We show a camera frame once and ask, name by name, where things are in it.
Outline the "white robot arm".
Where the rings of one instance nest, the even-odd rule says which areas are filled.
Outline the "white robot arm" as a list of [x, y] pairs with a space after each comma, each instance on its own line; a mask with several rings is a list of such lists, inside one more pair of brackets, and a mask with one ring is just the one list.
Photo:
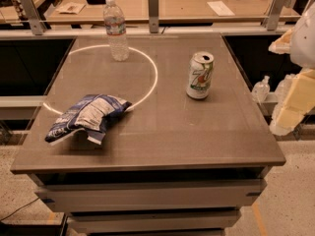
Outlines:
[[315, 107], [315, 4], [304, 12], [292, 29], [274, 41], [269, 50], [287, 53], [301, 71], [280, 83], [278, 103], [272, 114], [270, 130], [285, 136]]

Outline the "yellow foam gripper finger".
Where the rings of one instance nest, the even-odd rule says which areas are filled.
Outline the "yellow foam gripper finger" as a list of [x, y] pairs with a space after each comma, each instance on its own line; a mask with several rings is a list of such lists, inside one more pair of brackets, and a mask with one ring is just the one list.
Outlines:
[[284, 80], [281, 99], [274, 108], [270, 131], [276, 136], [292, 132], [315, 107], [315, 70], [303, 68]]
[[276, 54], [289, 54], [293, 29], [289, 29], [277, 40], [273, 41], [268, 50]]

